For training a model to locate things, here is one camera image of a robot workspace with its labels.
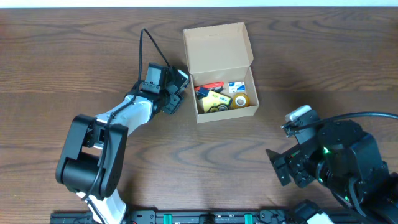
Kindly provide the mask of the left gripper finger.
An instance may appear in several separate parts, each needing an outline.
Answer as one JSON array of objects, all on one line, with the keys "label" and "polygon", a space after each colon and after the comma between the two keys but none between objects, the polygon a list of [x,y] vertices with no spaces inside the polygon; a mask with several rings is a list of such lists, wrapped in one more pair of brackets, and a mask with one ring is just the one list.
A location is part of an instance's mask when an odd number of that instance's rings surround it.
[{"label": "left gripper finger", "polygon": [[181,93],[185,89],[185,85],[187,80],[189,80],[189,76],[182,70],[173,68],[174,72],[174,82],[172,84],[172,92],[173,93]]},{"label": "left gripper finger", "polygon": [[174,114],[181,103],[183,102],[183,97],[180,95],[170,95],[167,99],[166,105],[163,107],[163,112],[167,114]]}]

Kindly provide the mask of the red black stapler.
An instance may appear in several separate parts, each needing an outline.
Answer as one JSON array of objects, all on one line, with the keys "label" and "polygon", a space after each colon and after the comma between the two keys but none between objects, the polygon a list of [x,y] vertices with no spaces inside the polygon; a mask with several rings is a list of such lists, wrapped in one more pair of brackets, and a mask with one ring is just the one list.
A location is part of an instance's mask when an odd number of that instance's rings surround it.
[{"label": "red black stapler", "polygon": [[221,92],[223,90],[223,82],[209,83],[202,86],[196,86],[194,90],[196,92],[207,94],[209,91]]}]

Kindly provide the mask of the yellow highlighter marker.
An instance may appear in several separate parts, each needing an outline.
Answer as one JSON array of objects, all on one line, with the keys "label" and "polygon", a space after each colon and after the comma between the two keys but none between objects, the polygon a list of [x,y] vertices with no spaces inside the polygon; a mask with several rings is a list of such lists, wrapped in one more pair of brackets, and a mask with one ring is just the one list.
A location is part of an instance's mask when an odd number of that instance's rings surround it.
[{"label": "yellow highlighter marker", "polygon": [[232,102],[232,99],[230,97],[222,95],[221,93],[217,93],[215,91],[209,91],[207,94],[202,94],[198,92],[198,94],[203,96],[203,98],[209,97],[212,98],[213,100],[216,100],[219,103],[219,105],[220,104],[230,105]]}]

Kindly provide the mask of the cardboard box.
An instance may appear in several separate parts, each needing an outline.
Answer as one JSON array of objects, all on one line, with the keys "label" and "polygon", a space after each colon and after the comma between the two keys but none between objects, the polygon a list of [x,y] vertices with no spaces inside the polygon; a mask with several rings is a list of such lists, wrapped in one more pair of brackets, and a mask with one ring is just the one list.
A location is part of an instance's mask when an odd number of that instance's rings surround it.
[{"label": "cardboard box", "polygon": [[259,107],[251,64],[254,60],[251,43],[245,23],[238,22],[217,26],[197,27],[183,31],[185,55],[191,86],[223,82],[222,95],[232,99],[237,93],[230,93],[229,82],[243,81],[249,106],[228,111],[204,113],[201,99],[193,93],[197,123],[252,116]]}]

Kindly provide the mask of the correction tape dispenser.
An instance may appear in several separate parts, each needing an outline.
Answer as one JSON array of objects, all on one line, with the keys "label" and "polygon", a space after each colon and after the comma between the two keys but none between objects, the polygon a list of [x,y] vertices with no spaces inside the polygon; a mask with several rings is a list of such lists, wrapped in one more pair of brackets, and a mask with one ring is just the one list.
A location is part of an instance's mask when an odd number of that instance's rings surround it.
[{"label": "correction tape dispenser", "polygon": [[228,111],[228,110],[229,110],[229,106],[228,105],[218,105],[218,106],[210,107],[208,112],[209,113],[215,113],[215,112]]}]

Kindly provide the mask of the blue white staples box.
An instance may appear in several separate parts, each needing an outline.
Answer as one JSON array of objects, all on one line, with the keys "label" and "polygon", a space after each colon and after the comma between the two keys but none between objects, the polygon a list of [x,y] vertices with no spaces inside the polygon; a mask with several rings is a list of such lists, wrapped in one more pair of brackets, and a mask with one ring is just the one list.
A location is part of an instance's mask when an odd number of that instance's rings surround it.
[{"label": "blue white staples box", "polygon": [[246,87],[243,81],[240,82],[229,82],[228,89],[230,93],[240,93],[245,92]]}]

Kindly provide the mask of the yellow adhesive tape roll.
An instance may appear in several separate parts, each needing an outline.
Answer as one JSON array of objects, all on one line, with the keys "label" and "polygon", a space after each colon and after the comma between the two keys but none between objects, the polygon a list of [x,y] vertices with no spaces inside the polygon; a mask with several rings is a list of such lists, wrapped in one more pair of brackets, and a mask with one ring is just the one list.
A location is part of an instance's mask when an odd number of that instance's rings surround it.
[{"label": "yellow adhesive tape roll", "polygon": [[233,96],[231,105],[234,109],[245,108],[249,106],[249,98],[245,93],[237,93]]}]

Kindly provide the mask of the cream sticky note pad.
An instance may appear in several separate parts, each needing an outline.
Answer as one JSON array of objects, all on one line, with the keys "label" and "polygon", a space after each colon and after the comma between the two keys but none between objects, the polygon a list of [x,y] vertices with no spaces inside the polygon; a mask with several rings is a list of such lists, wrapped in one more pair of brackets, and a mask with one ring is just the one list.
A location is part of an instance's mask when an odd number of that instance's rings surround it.
[{"label": "cream sticky note pad", "polygon": [[203,104],[204,113],[209,112],[209,109],[211,107],[219,105],[219,103],[216,100],[213,100],[212,98],[209,98],[209,97],[202,98],[201,101],[202,101],[202,104]]}]

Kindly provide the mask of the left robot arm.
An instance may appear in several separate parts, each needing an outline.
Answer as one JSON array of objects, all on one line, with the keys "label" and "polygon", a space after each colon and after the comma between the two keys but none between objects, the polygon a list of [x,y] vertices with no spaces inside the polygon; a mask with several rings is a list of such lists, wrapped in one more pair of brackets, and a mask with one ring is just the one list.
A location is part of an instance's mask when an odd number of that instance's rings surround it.
[{"label": "left robot arm", "polygon": [[56,181],[77,194],[96,223],[130,223],[117,185],[128,136],[157,113],[174,114],[190,77],[175,67],[150,64],[113,109],[74,117],[55,171]]}]

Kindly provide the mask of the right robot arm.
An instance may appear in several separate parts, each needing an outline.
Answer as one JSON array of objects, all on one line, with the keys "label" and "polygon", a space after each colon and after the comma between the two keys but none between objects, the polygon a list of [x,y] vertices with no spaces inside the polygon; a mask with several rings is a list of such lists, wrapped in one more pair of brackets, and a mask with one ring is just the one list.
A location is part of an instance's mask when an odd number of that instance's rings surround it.
[{"label": "right robot arm", "polygon": [[267,156],[281,183],[304,188],[317,181],[363,223],[397,223],[397,174],[389,172],[371,134],[359,117],[397,119],[385,112],[363,111],[321,119],[304,105],[285,116],[282,129],[297,144]]}]

